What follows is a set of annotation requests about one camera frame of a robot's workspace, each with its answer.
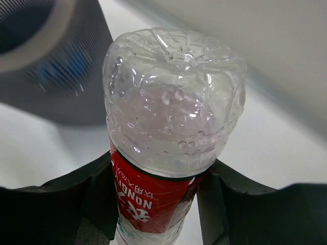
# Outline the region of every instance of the water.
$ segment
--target water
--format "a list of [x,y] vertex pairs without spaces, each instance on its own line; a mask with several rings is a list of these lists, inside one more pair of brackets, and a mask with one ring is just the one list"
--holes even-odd
[[141,30],[111,45],[105,103],[127,245],[175,242],[202,173],[243,111],[245,70],[232,50],[196,32]]

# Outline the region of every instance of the clear plastic bottle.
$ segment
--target clear plastic bottle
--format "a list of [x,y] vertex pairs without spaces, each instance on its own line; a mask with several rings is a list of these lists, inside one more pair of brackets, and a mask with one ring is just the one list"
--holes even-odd
[[245,74],[235,52],[193,31],[140,30],[110,46],[103,83],[120,244],[174,244],[242,114]]

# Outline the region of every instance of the water droplet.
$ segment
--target water droplet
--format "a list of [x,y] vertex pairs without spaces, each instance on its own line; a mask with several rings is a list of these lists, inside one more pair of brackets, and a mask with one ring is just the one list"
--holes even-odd
[[198,132],[198,137],[203,137],[205,135],[205,132],[204,131],[199,131]]
[[185,141],[180,141],[179,143],[178,143],[178,147],[180,148],[180,149],[185,149],[185,146],[186,146],[186,142]]
[[189,147],[191,147],[191,148],[195,147],[195,142],[191,141],[191,142],[189,143]]
[[171,134],[171,130],[168,127],[165,127],[165,130],[163,131],[165,134]]
[[175,92],[175,98],[179,101],[182,101],[184,99],[184,93],[182,90],[178,89],[176,92]]
[[170,101],[172,100],[172,93],[164,92],[163,95],[161,96],[161,99],[165,105],[169,105]]

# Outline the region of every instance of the bottle label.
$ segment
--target bottle label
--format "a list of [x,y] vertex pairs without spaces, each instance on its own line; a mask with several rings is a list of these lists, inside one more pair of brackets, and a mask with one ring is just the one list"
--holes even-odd
[[207,173],[178,179],[153,175],[129,162],[112,143],[111,164],[120,214],[148,233],[165,233],[185,218]]

